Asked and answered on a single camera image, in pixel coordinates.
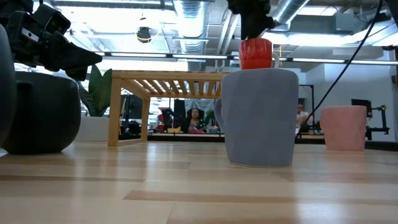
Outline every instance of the red cup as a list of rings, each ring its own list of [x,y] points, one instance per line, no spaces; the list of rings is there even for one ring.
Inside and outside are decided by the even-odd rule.
[[[272,53],[272,42],[267,39],[255,38],[244,40],[239,46],[239,66],[241,69],[271,68],[275,58],[275,68],[279,67],[278,55]]]

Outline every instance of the green plant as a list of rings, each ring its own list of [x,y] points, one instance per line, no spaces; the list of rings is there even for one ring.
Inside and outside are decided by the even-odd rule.
[[[213,110],[208,110],[206,112],[206,121],[205,121],[206,125],[209,124],[210,121],[212,126],[216,125],[216,117],[214,115]]]
[[[102,76],[96,65],[93,65],[88,83],[88,91],[79,84],[80,99],[88,108],[90,116],[102,117],[111,105],[112,69]]]

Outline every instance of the computer monitor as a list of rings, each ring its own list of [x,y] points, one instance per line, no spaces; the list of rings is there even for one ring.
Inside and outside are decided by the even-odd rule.
[[[142,118],[142,99],[138,96],[130,94],[130,95],[121,95],[121,106],[123,107],[124,99],[129,96],[125,105],[125,112],[129,112],[129,119],[141,119]]]
[[[369,101],[369,100],[351,99],[351,104],[353,106],[365,106],[368,118],[372,118],[373,117],[372,102],[371,101]]]

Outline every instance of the person sitting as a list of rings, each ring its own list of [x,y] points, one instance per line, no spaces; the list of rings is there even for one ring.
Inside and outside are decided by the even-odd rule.
[[[185,133],[203,133],[206,132],[206,123],[203,120],[205,112],[198,108],[190,109],[187,112],[187,118],[182,131]]]
[[[297,115],[296,115],[296,129],[300,129],[302,127],[303,123],[305,120],[308,118],[309,113],[304,111],[304,106],[303,104],[298,104],[297,105]],[[312,123],[312,117],[308,119],[307,124]]]

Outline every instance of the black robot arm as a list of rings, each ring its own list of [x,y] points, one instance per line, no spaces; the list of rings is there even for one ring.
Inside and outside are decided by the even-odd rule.
[[[0,25],[6,28],[14,62],[57,72],[83,81],[87,68],[102,56],[70,43],[63,35],[70,21],[57,10],[41,4],[32,14],[32,0],[0,0]]]
[[[241,39],[256,38],[264,30],[275,28],[275,21],[268,14],[271,10],[270,0],[227,0],[228,9],[233,14],[241,15]],[[398,21],[398,1],[384,0],[392,14]]]

